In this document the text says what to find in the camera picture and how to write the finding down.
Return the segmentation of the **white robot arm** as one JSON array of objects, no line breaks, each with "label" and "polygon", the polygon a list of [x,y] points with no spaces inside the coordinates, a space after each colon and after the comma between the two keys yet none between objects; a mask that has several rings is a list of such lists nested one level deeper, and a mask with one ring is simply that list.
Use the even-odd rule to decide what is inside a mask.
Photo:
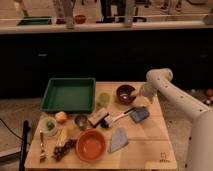
[{"label": "white robot arm", "polygon": [[173,85],[172,79],[169,68],[149,70],[140,93],[152,102],[161,92],[192,123],[185,171],[213,171],[213,108]]}]

